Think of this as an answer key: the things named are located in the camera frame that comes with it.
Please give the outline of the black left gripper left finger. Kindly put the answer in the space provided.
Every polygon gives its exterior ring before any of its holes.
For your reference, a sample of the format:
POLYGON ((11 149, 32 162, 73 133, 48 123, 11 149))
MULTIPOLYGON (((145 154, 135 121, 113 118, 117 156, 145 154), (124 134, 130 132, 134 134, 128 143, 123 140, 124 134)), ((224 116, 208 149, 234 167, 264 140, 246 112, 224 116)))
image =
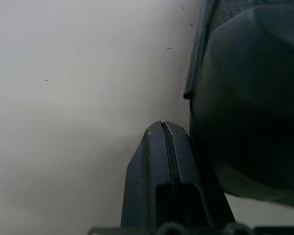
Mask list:
POLYGON ((145 130, 126 170, 121 226, 158 228, 174 221, 173 132, 169 121, 157 121, 145 130))

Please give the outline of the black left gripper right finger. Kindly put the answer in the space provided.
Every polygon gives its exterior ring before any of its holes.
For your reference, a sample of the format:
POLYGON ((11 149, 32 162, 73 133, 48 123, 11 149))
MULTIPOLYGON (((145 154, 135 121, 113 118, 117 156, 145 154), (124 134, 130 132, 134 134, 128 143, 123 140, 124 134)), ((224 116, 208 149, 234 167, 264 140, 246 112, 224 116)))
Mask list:
POLYGON ((190 227, 224 227, 235 222, 229 203, 206 159, 198 155, 185 130, 172 122, 165 131, 173 145, 179 221, 190 227))

